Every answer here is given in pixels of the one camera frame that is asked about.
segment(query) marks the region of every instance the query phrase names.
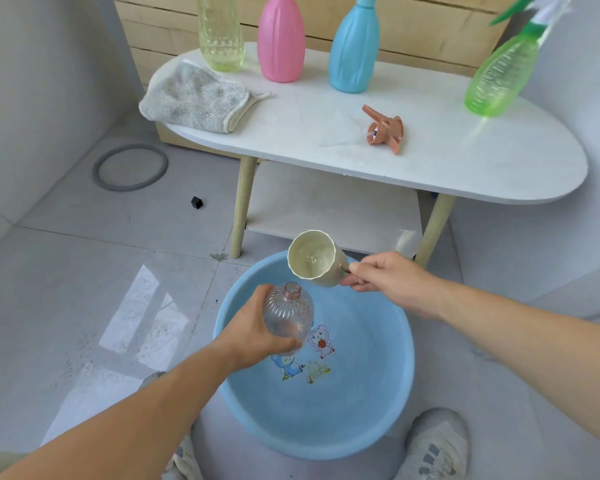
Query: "cup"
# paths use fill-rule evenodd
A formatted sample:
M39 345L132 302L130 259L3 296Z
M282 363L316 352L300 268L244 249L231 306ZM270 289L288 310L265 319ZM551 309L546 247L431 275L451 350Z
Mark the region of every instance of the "cup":
M349 272L349 261L329 234L308 230L294 239L287 254L289 268L318 286L336 286Z

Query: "gray rubber ring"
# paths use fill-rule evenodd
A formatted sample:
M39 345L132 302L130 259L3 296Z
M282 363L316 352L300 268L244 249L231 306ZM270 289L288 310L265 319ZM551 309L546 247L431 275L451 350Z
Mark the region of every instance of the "gray rubber ring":
M149 150L156 155L160 156L162 160L162 165L160 166L160 170L154 176L147 178L144 182L140 182L138 184L133 185L112 185L106 183L102 177L100 176L100 169L105 161L111 158L113 155L117 155L118 153L126 152L127 150ZM123 144L122 146L118 146L113 150L109 150L104 153L101 157L96 160L96 163L93 164L93 169L91 170L91 176L93 177L94 183L104 190L110 190L112 192L133 192L134 190L144 189L149 185L156 183L160 180L165 173L167 173L167 169L169 167L169 159L167 158L167 154L163 152L160 148L147 143L130 143Z

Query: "plastic basin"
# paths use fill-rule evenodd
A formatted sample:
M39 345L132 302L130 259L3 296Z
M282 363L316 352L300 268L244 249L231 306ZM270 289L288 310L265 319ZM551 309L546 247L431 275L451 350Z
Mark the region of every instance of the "plastic basin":
M382 437L402 412L414 352L404 311L380 293L320 288L298 280L287 252L245 272L218 311L214 337L262 283L298 281L315 306L312 334L290 358L267 357L231 374L221 391L258 441L307 460L356 453Z

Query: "green spray bottle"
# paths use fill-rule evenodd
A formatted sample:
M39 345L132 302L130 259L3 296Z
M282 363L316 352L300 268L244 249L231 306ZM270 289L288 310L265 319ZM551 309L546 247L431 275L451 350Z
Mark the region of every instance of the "green spray bottle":
M464 97L467 109L492 118L509 107L531 78L547 27L565 11L569 1L554 1L542 8L519 35L505 42L481 65ZM518 0L491 24L533 6L534 0Z

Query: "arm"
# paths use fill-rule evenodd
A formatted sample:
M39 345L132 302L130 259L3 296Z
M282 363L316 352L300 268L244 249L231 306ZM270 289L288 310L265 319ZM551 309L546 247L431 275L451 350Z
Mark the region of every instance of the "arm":
M155 480L198 414L231 372L302 346L270 334L257 288L211 344L135 394L17 462L0 480Z
M600 439L600 325L448 282L398 253L351 264L343 285L449 323Z

